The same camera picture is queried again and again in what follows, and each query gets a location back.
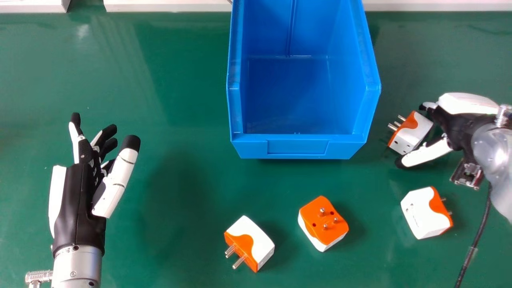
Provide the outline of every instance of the plug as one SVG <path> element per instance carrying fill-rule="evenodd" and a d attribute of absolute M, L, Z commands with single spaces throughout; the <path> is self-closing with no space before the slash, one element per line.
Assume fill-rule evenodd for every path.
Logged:
<path fill-rule="evenodd" d="M 441 235 L 453 226 L 452 212 L 446 209 L 444 201 L 434 187 L 426 187 L 410 191 L 400 202 L 417 239 Z"/>
<path fill-rule="evenodd" d="M 298 225 L 320 252 L 331 248 L 349 231 L 347 222 L 324 196 L 319 196 L 299 210 Z"/>
<path fill-rule="evenodd" d="M 274 243 L 270 238 L 247 216 L 238 219 L 226 232 L 224 239 L 229 248 L 226 258 L 236 253 L 238 260 L 233 269 L 245 262 L 251 270 L 257 272 L 274 254 Z"/>
<path fill-rule="evenodd" d="M 398 119 L 403 123 L 395 121 L 394 124 L 388 124 L 388 128 L 394 131 L 388 147 L 404 155 L 419 146 L 434 123 L 416 111 L 411 112 L 407 118 L 398 115 Z"/>

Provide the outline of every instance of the blue plastic bin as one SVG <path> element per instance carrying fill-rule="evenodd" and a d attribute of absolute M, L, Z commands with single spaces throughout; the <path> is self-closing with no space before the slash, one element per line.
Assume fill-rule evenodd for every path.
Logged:
<path fill-rule="evenodd" d="M 241 158 L 348 159 L 380 79 L 361 0 L 234 0 L 227 99 Z"/>

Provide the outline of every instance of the robotic hand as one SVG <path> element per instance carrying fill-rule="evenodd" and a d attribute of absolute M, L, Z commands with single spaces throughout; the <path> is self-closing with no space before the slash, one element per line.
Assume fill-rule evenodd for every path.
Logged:
<path fill-rule="evenodd" d="M 512 107 L 479 95 L 445 93 L 436 103 L 420 105 L 420 110 L 444 133 L 403 154 L 396 165 L 406 169 L 462 150 L 464 157 L 450 180 L 477 190 L 485 176 L 493 187 L 493 205 L 512 222 Z M 401 129 L 393 126 L 395 134 Z"/>
<path fill-rule="evenodd" d="M 89 143 L 80 128 L 80 115 L 73 113 L 69 132 L 75 163 L 54 166 L 50 185 L 53 271 L 27 273 L 29 287 L 49 281 L 52 288 L 100 287 L 106 219 L 124 193 L 139 153 L 140 139 L 129 135 L 117 157 L 102 164 L 117 147 L 114 124 Z"/>

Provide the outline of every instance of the black cable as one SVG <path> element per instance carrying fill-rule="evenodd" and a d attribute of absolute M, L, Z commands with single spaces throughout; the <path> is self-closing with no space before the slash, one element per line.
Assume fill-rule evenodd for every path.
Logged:
<path fill-rule="evenodd" d="M 464 264 L 460 269 L 459 277 L 457 278 L 457 282 L 455 283 L 455 288 L 459 288 L 462 283 L 462 279 L 464 278 L 464 274 L 466 274 L 467 267 L 470 265 L 471 259 L 477 249 L 478 241 L 480 241 L 480 237 L 482 236 L 483 229 L 485 228 L 485 224 L 487 223 L 487 218 L 489 217 L 490 211 L 490 193 L 493 190 L 492 186 L 489 183 L 489 191 L 487 193 L 487 202 L 485 203 L 485 211 L 482 216 L 482 222 L 480 223 L 480 228 L 478 228 L 477 235 L 475 236 L 475 240 L 473 240 L 473 244 L 470 247 L 470 251 L 468 252 L 466 259 L 464 260 Z"/>

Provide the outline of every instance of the bin bottom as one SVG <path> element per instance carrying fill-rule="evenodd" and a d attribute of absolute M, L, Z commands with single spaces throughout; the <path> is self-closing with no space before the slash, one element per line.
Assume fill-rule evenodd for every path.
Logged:
<path fill-rule="evenodd" d="M 352 134 L 343 124 L 342 75 L 333 75 L 329 62 L 312 56 L 249 58 L 242 75 L 245 133 Z"/>

